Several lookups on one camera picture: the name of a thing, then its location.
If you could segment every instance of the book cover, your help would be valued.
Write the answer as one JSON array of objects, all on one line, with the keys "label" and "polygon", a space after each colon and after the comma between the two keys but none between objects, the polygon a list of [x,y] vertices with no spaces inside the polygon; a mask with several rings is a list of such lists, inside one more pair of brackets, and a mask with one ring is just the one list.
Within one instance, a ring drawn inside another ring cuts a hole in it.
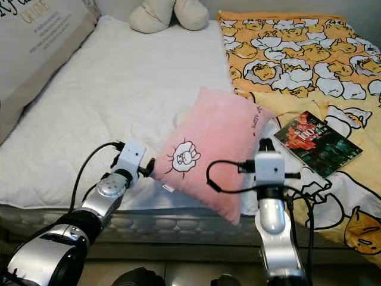
[{"label": "book cover", "polygon": [[279,130],[275,137],[323,178],[362,152],[308,111]]}]

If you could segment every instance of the pillow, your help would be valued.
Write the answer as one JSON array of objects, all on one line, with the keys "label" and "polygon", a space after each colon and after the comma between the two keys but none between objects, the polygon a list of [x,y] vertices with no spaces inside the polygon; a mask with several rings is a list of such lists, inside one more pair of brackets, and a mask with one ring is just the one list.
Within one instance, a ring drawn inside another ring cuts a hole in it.
[{"label": "pillow", "polygon": [[[201,89],[195,105],[156,159],[152,177],[204,203],[237,225],[241,216],[237,194],[215,192],[206,169],[215,160],[252,158],[265,124],[273,113],[243,97]],[[211,178],[224,189],[240,189],[244,176],[237,168],[217,164]]]},{"label": "pillow", "polygon": [[1,1],[0,144],[23,108],[94,29],[93,0]]}]

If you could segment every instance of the yellow blanket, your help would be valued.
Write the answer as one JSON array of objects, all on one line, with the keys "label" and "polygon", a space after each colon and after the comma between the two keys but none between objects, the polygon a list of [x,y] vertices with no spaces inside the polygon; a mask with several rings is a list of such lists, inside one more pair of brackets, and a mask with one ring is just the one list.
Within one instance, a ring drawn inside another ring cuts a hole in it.
[{"label": "yellow blanket", "polygon": [[309,110],[364,150],[327,179],[303,167],[294,186],[309,196],[317,231],[381,266],[380,50],[337,15],[218,16],[237,94],[272,109],[282,126]]}]

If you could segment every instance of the stuffed toy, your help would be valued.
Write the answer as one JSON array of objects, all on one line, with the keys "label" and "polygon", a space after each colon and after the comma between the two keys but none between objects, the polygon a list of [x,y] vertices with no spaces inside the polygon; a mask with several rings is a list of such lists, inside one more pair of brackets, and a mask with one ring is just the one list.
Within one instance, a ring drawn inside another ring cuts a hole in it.
[{"label": "stuffed toy", "polygon": [[209,12],[199,0],[144,0],[130,17],[130,27],[142,33],[156,33],[168,28],[174,11],[180,24],[188,30],[201,30]]}]

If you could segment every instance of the white bed sheet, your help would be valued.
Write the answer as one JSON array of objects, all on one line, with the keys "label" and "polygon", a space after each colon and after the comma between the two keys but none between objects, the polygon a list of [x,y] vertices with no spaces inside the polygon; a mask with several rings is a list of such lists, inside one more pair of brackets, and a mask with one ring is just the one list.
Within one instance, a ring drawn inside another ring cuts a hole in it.
[{"label": "white bed sheet", "polygon": [[[82,162],[108,141],[140,141],[147,146],[147,163],[158,155],[202,86],[232,92],[216,21],[198,32],[173,26],[144,35],[127,23],[101,17],[0,147],[0,204],[67,207]],[[270,124],[267,132],[274,128]],[[105,150],[90,161],[77,203],[109,170],[114,156]],[[241,205],[245,215],[257,209],[253,194],[243,195]],[[120,210],[182,207],[203,205],[142,179],[126,194]]]}]

